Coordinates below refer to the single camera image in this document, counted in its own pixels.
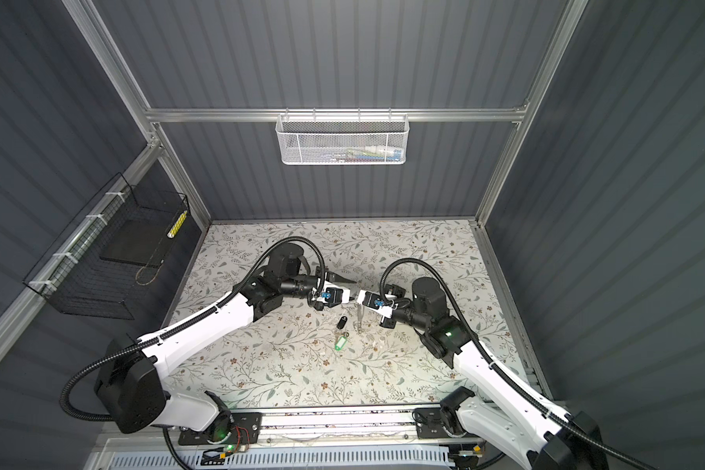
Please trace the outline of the yellow marker in basket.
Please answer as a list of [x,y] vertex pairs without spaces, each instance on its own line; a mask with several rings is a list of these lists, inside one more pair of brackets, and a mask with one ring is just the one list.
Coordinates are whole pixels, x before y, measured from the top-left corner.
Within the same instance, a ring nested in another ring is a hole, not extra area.
[[172,226],[170,229],[168,229],[168,233],[166,233],[166,237],[168,239],[174,239],[176,235],[178,235],[178,232],[180,231],[181,227],[184,225],[186,219],[188,218],[189,211],[185,210],[183,211],[177,219],[172,223]]

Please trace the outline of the pens in white basket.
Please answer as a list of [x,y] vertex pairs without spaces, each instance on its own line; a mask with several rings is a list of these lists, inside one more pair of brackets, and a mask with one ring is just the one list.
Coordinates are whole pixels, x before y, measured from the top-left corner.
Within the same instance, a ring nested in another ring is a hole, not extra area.
[[337,150],[323,158],[340,163],[397,164],[405,160],[405,149],[394,146],[365,146]]

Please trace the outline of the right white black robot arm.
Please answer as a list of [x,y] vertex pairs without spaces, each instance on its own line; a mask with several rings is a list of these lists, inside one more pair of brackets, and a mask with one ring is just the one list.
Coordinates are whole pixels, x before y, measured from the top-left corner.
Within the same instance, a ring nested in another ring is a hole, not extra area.
[[600,436],[593,419],[570,415],[519,378],[450,310],[442,284],[421,277],[412,296],[388,286],[384,294],[360,291],[357,304],[378,313],[386,323],[413,327],[432,356],[462,375],[489,398],[484,403],[461,386],[440,402],[448,434],[482,438],[523,469],[605,469],[604,452],[591,444]]

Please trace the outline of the black pad in basket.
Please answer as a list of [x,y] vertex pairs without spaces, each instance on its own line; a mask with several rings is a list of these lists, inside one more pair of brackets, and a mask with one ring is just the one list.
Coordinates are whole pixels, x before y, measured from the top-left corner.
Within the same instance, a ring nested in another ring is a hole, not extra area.
[[166,233],[166,225],[126,221],[102,249],[100,259],[140,268],[159,268],[174,244],[174,239],[168,239]]

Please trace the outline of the floral table mat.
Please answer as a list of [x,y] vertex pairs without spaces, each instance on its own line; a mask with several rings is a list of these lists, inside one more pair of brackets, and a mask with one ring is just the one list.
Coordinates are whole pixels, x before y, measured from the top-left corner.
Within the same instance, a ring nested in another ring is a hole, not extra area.
[[[213,303],[236,284],[271,244],[300,235],[315,243],[327,267],[376,289],[381,276],[409,287],[434,266],[471,327],[515,373],[525,364],[504,319],[468,221],[348,221],[218,224],[210,228],[172,316],[180,320]],[[365,309],[362,334],[354,307],[316,311],[287,299],[279,309],[188,358],[168,387],[212,391],[235,409],[331,407],[440,401],[464,378],[436,360],[414,331],[379,326]],[[336,324],[348,317],[343,330]],[[350,333],[334,350],[336,336]]]

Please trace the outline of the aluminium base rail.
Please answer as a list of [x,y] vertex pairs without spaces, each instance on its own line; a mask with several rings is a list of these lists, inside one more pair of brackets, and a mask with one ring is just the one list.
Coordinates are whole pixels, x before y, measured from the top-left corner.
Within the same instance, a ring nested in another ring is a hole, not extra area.
[[[480,438],[422,440],[417,436],[413,411],[438,412],[438,403],[400,403],[399,405],[343,405],[342,407],[265,407],[236,409],[238,413],[260,413],[254,448],[299,448],[355,445],[457,444],[478,442]],[[135,434],[121,434],[113,424],[103,430],[92,452],[135,452],[166,450],[159,428],[146,428]]]

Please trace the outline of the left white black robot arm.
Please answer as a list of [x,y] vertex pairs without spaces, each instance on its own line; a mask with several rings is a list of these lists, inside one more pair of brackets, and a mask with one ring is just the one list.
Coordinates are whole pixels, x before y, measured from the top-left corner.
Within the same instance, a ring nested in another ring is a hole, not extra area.
[[95,393],[123,434],[147,427],[186,428],[222,443],[234,433],[228,406],[214,392],[201,397],[171,392],[164,381],[191,356],[227,334],[246,327],[287,298],[304,299],[316,309],[348,303],[354,282],[322,266],[310,269],[298,241],[276,246],[220,299],[169,327],[133,341],[136,352],[104,364]]

